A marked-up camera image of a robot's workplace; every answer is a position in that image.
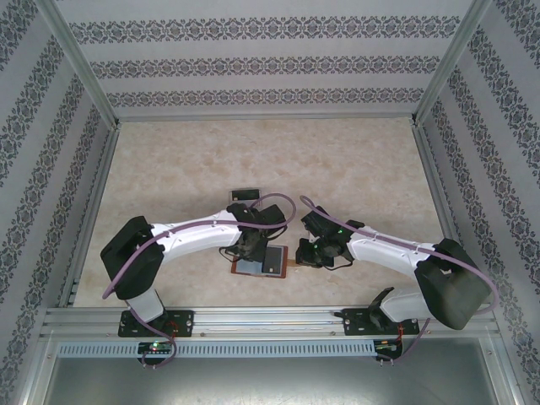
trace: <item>cable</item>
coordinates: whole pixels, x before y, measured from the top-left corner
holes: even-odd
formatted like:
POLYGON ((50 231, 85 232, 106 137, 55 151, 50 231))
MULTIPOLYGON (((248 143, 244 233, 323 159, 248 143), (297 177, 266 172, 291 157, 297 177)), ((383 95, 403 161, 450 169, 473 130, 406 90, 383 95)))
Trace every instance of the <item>cable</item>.
POLYGON ((173 235, 176 232, 179 232, 181 230, 188 230, 190 228, 193 228, 193 227, 196 227, 196 226, 202 226, 202 225, 237 225, 237 226, 244 226, 246 228, 255 228, 255 229, 258 229, 258 230, 274 230, 276 228, 282 228, 285 225, 289 224, 294 219, 294 216, 296 215, 296 204, 294 204, 294 201, 290 197, 288 197, 288 196, 286 196, 284 194, 281 194, 279 192, 272 192, 270 194, 267 194, 266 196, 262 196, 261 198, 256 200, 254 202, 254 204, 259 203, 260 201, 262 201, 262 200, 264 200, 266 198, 269 198, 269 197, 281 197, 281 198, 284 198, 285 200, 287 200, 291 204, 291 206, 293 208, 293 212, 290 214, 290 217, 288 217, 285 220, 285 222, 282 222, 282 223, 279 223, 279 224, 274 224, 274 225, 262 225, 262 224, 250 224, 248 222, 238 222, 238 221, 229 221, 229 220, 220 219, 220 220, 215 220, 215 221, 204 220, 204 221, 191 222, 189 224, 178 225, 175 228, 171 228, 169 230, 166 230, 166 231, 156 235, 152 239, 147 240, 146 242, 144 242, 141 245, 141 247, 139 247, 129 257, 129 259, 126 260, 124 265, 120 268, 120 271, 116 274, 116 276, 112 279, 111 283, 109 283, 109 285, 105 289, 105 292, 103 293, 101 298, 103 300, 106 300, 109 297, 109 295, 112 294, 112 292, 114 291, 116 285, 120 282, 122 277, 124 277, 124 274, 126 273, 127 269, 132 265, 133 262, 135 262, 135 259, 137 259, 137 257, 139 257, 139 255, 141 253, 143 253, 150 245, 152 245, 154 242, 156 242, 158 240, 161 240, 161 239, 163 239, 165 237, 168 237, 169 235, 173 235))
POLYGON ((345 224, 344 222, 340 221, 339 219, 336 219, 336 218, 334 218, 334 217, 332 217, 332 216, 330 216, 330 215, 328 215, 326 213, 323 213, 321 210, 317 209, 315 204, 306 196, 300 196, 300 201, 303 202, 305 205, 307 205, 308 208, 311 209, 311 211, 313 211, 315 213, 318 213, 323 218, 326 218, 326 219, 332 221, 335 224, 341 225, 346 230, 351 230, 351 231, 353 231, 353 232, 355 232, 357 234, 361 234, 361 235, 367 236, 369 238, 382 240, 383 242, 390 243, 391 245, 394 245, 394 246, 403 247, 403 248, 409 249, 411 251, 419 251, 421 253, 425 253, 426 255, 431 255, 431 256, 438 257, 439 259, 443 259, 443 260, 446 260, 448 262, 452 262, 452 263, 456 264, 457 266, 463 267, 463 268, 467 269, 469 272, 471 272, 471 273, 475 274, 476 276, 480 277, 489 286, 489 288, 491 289, 491 292, 493 293, 493 301, 488 307, 486 307, 486 308, 484 308, 482 310, 477 310, 475 312, 475 315, 480 315, 480 314, 485 314, 487 312, 490 312, 493 309, 495 309, 497 307, 497 305, 499 304, 499 300, 500 300, 499 291, 497 290, 497 287, 495 287, 495 284, 493 283, 493 281, 491 281, 488 276, 486 276, 480 270, 478 270, 477 268, 471 266, 470 264, 462 262, 461 260, 457 260, 456 258, 454 258, 452 256, 447 256, 447 255, 445 255, 443 253, 439 253, 438 251, 431 251, 429 249, 425 249, 423 247, 419 247, 419 246, 416 246, 416 245, 413 245, 413 244, 410 244, 410 243, 407 243, 407 242, 403 242, 401 240, 395 240, 395 239, 392 239, 392 238, 389 238, 389 237, 386 237, 386 236, 383 236, 383 235, 378 235, 378 234, 369 232, 367 230, 364 230, 362 228, 354 228, 354 227, 352 227, 350 225, 345 224))
POLYGON ((352 262, 349 262, 348 264, 342 264, 341 266, 337 266, 337 267, 327 267, 327 266, 323 266, 326 270, 330 270, 331 272, 333 272, 334 270, 338 270, 339 268, 344 268, 344 267, 351 267, 353 265, 352 262))
MULTIPOLYGON (((172 359, 176 356, 176 352, 178 351, 178 347, 176 346, 175 339, 172 336, 169 336, 166 333, 163 333, 159 331, 158 329, 151 327, 148 323, 143 321, 143 319, 138 315, 137 312, 135 312, 135 310, 131 306, 129 306, 129 303, 127 301, 126 301, 126 304, 127 304, 127 308, 129 308, 129 311, 132 313, 133 317, 137 320, 138 323, 140 323, 141 325, 143 325, 149 331, 155 333, 156 335, 159 335, 162 338, 167 339, 170 342, 170 344, 172 344, 172 348, 173 348, 172 354, 167 359, 163 360, 161 363, 152 365, 152 369, 155 370, 155 369, 158 369, 159 367, 163 367, 167 363, 170 363, 172 359)), ((149 365, 144 362, 148 353, 150 352, 144 352, 143 357, 141 358, 141 363, 143 364, 143 367, 146 367, 147 365, 149 365)))
POLYGON ((405 353, 403 353, 401 356, 399 356, 397 359, 394 360, 394 363, 399 363, 400 361, 402 361, 404 358, 406 358, 407 356, 409 356, 411 354, 414 347, 417 344, 419 344, 419 341, 420 341, 420 338, 422 337, 422 335, 424 335, 425 330, 427 329, 427 327, 429 325, 429 321, 431 321, 431 318, 428 318, 428 319, 425 320, 424 326, 422 327, 422 329, 420 329, 420 332, 418 333, 418 335, 416 335, 416 337, 414 338, 411 345, 407 348, 405 353))

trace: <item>small device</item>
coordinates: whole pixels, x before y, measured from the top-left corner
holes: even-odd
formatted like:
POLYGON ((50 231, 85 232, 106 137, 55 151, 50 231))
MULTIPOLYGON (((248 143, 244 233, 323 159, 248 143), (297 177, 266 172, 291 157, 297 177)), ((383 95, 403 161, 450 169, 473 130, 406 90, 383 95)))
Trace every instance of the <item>small device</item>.
POLYGON ((246 276, 285 278, 288 250, 287 246, 268 245, 262 262, 236 260, 230 272, 246 276))
POLYGON ((229 204, 243 203, 248 207, 251 207, 254 203, 261 198, 260 188, 237 188, 229 192, 229 204))

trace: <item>gray panel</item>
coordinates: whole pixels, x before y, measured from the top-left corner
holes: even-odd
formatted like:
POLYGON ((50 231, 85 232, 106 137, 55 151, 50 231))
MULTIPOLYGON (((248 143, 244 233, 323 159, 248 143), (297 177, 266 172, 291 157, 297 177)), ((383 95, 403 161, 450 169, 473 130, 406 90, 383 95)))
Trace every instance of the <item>gray panel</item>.
POLYGON ((177 359, 158 371, 134 359, 59 359, 47 404, 497 403, 473 339, 422 341, 404 363, 374 360, 177 359))

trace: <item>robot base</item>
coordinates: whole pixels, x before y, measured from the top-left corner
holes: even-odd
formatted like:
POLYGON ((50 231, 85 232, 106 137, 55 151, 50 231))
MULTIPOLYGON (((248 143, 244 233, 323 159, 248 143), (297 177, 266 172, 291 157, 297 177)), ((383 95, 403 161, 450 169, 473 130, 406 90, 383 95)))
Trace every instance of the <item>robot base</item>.
MULTIPOLYGON (((162 316, 149 323, 151 327, 175 338, 190 338, 193 330, 192 310, 166 310, 162 316)), ((121 314, 120 326, 118 327, 120 338, 152 338, 159 337, 138 323, 129 310, 121 314)))

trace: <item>perforated metal strip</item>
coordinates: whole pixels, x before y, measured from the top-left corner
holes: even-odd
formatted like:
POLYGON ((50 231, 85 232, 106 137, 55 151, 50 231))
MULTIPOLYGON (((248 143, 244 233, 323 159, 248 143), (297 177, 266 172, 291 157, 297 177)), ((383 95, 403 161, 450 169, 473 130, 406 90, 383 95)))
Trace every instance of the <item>perforated metal strip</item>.
MULTIPOLYGON (((177 342, 181 358, 359 357, 375 355, 372 340, 283 342, 177 342)), ((137 342, 64 342, 60 358, 133 358, 137 342)), ((152 357, 168 357, 155 354, 152 357)))

